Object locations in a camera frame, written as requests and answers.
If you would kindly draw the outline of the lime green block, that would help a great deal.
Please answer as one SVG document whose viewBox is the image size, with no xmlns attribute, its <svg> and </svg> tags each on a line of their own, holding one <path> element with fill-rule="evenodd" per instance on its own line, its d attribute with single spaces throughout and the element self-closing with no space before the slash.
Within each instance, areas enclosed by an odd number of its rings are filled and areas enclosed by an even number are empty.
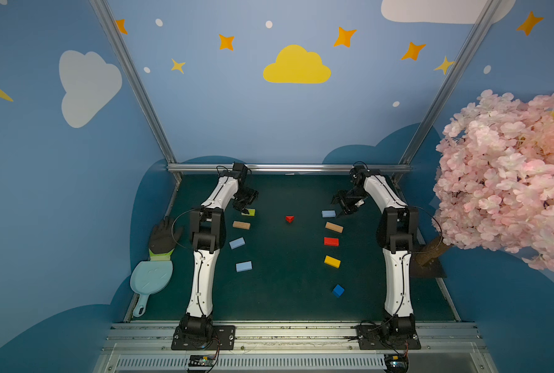
<svg viewBox="0 0 554 373">
<path fill-rule="evenodd" d="M 247 208 L 247 211 L 246 211 L 246 212 L 242 212 L 241 214 L 242 214 L 242 216 L 254 217 L 255 214 L 256 214 L 256 210 L 253 209 L 253 208 Z"/>
</svg>

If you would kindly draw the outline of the natural wood block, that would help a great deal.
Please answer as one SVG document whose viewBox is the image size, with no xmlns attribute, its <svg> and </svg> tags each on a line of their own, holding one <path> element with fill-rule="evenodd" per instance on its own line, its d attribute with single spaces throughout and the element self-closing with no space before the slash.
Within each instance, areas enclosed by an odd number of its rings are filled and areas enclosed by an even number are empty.
<svg viewBox="0 0 554 373">
<path fill-rule="evenodd" d="M 238 221 L 233 222 L 233 228 L 249 230 L 250 227 L 251 227 L 251 224 L 249 222 L 238 222 Z"/>
<path fill-rule="evenodd" d="M 331 222 L 325 224 L 325 228 L 336 233 L 343 233 L 344 227 Z"/>
</svg>

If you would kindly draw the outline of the red rectangular block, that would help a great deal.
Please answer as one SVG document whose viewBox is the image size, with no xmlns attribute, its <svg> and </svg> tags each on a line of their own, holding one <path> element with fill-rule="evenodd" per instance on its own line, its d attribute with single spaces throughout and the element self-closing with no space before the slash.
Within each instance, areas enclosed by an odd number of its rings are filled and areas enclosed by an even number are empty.
<svg viewBox="0 0 554 373">
<path fill-rule="evenodd" d="M 338 247 L 339 246 L 339 239 L 324 237 L 324 245 L 325 246 Z"/>
</svg>

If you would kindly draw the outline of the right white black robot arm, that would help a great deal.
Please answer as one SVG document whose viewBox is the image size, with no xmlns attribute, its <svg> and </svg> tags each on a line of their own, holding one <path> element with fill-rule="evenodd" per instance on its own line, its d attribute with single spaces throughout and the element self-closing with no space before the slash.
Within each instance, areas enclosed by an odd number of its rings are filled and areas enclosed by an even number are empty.
<svg viewBox="0 0 554 373">
<path fill-rule="evenodd" d="M 415 251 L 418 209 L 407 205 L 387 183 L 385 176 L 357 162 L 349 175 L 353 188 L 338 191 L 331 203 L 339 205 L 342 214 L 353 214 L 372 198 L 381 212 L 376 241 L 383 250 L 387 295 L 384 321 L 376 328 L 381 339 L 412 337 L 415 316 L 410 295 L 410 262 Z"/>
</svg>

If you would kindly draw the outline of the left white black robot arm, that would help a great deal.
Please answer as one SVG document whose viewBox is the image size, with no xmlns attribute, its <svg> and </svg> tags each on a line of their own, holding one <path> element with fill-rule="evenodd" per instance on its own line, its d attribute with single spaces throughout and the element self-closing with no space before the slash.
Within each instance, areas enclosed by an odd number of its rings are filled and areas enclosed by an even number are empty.
<svg viewBox="0 0 554 373">
<path fill-rule="evenodd" d="M 194 253 L 191 298 L 179 331 L 188 338 L 208 343 L 215 339 L 212 289 L 216 262 L 226 242 L 225 210 L 229 205 L 247 214 L 258 192 L 245 185 L 250 169 L 234 163 L 218 172 L 218 181 L 209 197 L 189 212 L 189 239 Z"/>
</svg>

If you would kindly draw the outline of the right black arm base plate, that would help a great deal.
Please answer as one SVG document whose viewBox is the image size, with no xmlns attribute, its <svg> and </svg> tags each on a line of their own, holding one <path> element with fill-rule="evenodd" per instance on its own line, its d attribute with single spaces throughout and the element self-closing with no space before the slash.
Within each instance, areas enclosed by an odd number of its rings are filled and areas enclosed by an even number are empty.
<svg viewBox="0 0 554 373">
<path fill-rule="evenodd" d="M 416 330 L 396 331 L 388 326 L 373 324 L 355 326 L 356 338 L 361 350 L 420 350 L 421 342 Z"/>
</svg>

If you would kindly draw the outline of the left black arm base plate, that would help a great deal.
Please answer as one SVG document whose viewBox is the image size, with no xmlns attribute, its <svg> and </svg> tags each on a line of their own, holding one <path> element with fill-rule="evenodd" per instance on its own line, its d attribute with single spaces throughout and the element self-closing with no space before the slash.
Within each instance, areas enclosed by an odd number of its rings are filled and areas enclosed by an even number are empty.
<svg viewBox="0 0 554 373">
<path fill-rule="evenodd" d="M 232 351 L 236 336 L 235 326 L 206 326 L 186 330 L 177 327 L 170 348 L 172 351 Z"/>
</svg>

